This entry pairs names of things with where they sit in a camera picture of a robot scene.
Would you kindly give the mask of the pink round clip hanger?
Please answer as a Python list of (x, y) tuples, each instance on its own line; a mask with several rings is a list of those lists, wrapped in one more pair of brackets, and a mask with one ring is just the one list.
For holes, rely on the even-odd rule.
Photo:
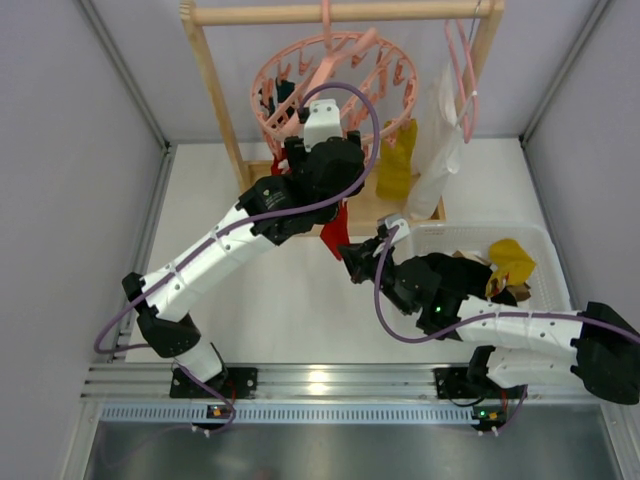
[[(383, 138), (411, 119), (417, 103), (419, 76), (408, 54), (373, 27), (364, 32), (334, 31), (328, 1), (321, 3), (321, 13), (323, 32), (276, 53), (253, 81), (250, 104), (273, 155), (281, 152), (285, 138), (301, 133), (297, 109), (303, 97), (321, 84), (336, 81), (358, 88), (381, 110), (378, 118)], [(296, 84), (279, 107), (276, 77)]]

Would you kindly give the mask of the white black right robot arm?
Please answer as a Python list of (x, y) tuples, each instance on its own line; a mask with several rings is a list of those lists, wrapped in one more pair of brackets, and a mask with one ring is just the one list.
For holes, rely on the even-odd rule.
[(395, 263), (383, 236), (338, 250), (353, 283), (373, 282), (376, 299), (416, 315), (423, 334), (414, 343), (474, 344), (467, 378), (477, 390), (581, 385), (601, 400), (638, 404), (639, 333), (609, 305), (522, 309), (510, 294), (483, 293), (489, 267), (443, 253)]

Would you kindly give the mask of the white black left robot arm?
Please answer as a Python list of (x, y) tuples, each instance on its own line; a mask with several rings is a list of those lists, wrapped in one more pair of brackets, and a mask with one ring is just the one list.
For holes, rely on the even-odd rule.
[[(191, 308), (249, 260), (336, 219), (340, 205), (327, 204), (327, 199), (360, 190), (354, 184), (365, 170), (359, 131), (312, 147), (289, 137), (285, 151), (287, 173), (257, 180), (211, 232), (173, 262), (145, 275), (132, 272), (122, 281), (146, 344), (215, 390), (227, 380), (228, 370), (215, 346), (202, 337)], [(315, 203), (322, 208), (304, 209)]]

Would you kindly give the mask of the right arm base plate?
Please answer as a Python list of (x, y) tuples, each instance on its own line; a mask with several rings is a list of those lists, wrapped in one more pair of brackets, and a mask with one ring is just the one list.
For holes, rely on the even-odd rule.
[(471, 401), (502, 396), (501, 387), (483, 374), (470, 373), (467, 367), (436, 368), (433, 373), (439, 399)]

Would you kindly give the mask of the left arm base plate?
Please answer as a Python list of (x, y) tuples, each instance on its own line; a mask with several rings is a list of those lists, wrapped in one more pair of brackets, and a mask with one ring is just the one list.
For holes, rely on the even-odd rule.
[[(224, 379), (212, 379), (207, 382), (207, 385), (227, 399), (251, 399), (255, 396), (255, 390), (258, 386), (258, 369), (228, 367)], [(204, 399), (213, 398), (213, 395), (198, 386), (180, 368), (176, 367), (172, 371), (169, 397)]]

